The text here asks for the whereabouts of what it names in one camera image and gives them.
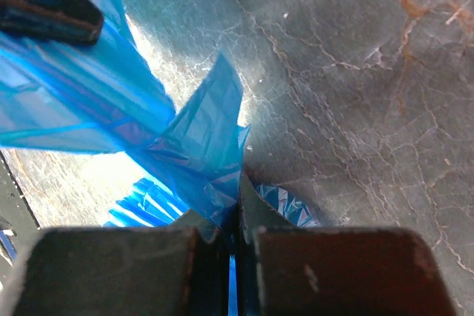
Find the blue trash bag roll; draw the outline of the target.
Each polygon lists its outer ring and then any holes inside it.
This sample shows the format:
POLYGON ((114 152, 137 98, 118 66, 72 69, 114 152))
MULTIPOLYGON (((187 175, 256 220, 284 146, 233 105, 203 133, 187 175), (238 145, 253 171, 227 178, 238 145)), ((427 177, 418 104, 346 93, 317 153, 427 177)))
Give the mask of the blue trash bag roll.
MULTIPOLYGON (((246 137, 237 124, 242 87, 236 71, 219 56, 176 112, 136 50, 121 1, 91 2, 104 17, 94 45, 1 30, 1 144, 127 153, 155 178, 161 200, 221 231, 229 273, 236 270, 246 137)), ((175 221, 154 218, 142 227, 175 221)))

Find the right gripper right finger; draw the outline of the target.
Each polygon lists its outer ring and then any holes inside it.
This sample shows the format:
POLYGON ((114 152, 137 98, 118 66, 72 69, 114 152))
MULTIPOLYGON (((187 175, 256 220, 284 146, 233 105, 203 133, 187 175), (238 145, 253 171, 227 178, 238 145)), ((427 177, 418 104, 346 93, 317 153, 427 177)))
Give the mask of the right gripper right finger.
POLYGON ((240 315, 454 315, 435 258, 399 227, 291 224, 241 179, 240 315))

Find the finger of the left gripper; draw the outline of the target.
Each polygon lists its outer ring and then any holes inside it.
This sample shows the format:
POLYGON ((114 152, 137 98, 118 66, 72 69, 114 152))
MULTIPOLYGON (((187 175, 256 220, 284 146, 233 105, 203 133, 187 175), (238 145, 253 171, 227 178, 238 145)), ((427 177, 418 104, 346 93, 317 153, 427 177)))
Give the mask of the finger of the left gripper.
POLYGON ((1 30, 18 36, 94 45, 103 23, 91 0, 1 0, 1 30))

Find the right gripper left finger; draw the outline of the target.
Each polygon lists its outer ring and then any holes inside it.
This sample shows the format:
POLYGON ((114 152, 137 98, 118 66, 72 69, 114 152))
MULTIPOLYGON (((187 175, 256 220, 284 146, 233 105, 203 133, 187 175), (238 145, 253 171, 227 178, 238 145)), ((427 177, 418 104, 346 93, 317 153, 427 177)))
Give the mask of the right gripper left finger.
POLYGON ((3 315, 226 315, 229 254, 196 212, 164 227, 51 228, 19 254, 3 315))

